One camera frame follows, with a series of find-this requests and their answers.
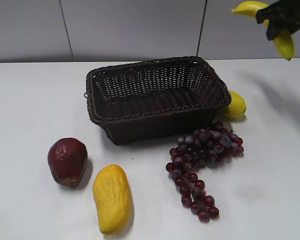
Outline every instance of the mango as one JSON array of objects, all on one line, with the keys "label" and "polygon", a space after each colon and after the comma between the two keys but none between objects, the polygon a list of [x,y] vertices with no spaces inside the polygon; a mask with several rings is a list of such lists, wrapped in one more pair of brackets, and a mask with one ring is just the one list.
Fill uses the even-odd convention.
[{"label": "mango", "polygon": [[132,196],[125,171],[111,164],[103,168],[93,184],[99,230],[104,235],[121,232],[132,212]]}]

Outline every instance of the white tabletop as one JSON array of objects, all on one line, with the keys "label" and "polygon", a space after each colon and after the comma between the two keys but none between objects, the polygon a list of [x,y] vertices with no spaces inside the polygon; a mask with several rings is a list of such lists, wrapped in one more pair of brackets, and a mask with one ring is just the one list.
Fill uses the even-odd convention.
[{"label": "white tabletop", "polygon": [[[86,74],[120,63],[0,63],[0,240],[104,239],[92,185],[109,164],[125,170],[133,197],[121,239],[300,240],[300,59],[209,63],[247,111],[231,123],[245,156],[198,173],[220,210],[208,224],[182,207],[168,179],[174,138],[115,146],[90,122]],[[86,187],[69,190],[51,176],[47,153],[63,137],[87,147]]]}]

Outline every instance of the lemon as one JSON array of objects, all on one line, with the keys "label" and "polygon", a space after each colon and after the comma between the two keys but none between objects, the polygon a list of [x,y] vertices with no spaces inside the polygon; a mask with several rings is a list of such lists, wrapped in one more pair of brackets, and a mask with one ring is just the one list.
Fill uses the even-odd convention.
[{"label": "lemon", "polygon": [[236,92],[229,91],[232,101],[229,106],[221,110],[221,115],[228,118],[238,118],[245,114],[247,106],[245,100]]}]

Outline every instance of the yellow banana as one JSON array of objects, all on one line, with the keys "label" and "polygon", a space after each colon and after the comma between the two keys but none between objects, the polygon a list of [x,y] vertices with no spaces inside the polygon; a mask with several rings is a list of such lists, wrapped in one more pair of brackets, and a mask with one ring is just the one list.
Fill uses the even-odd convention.
[{"label": "yellow banana", "polygon": [[[257,11],[266,8],[268,5],[260,1],[244,1],[240,3],[236,8],[232,9],[233,14],[240,14],[249,17],[256,17]],[[269,20],[263,22],[265,27],[268,27]],[[287,30],[281,31],[273,43],[278,51],[279,55],[288,61],[295,56],[295,44],[291,34]]]}]

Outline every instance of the brown wicker basket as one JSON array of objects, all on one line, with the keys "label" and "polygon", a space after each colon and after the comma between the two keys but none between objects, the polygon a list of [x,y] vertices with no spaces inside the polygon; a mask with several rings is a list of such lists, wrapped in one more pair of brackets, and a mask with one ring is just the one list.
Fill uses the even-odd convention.
[{"label": "brown wicker basket", "polygon": [[85,96],[90,120],[116,145],[202,128],[231,102],[225,83],[195,56],[92,70]]}]

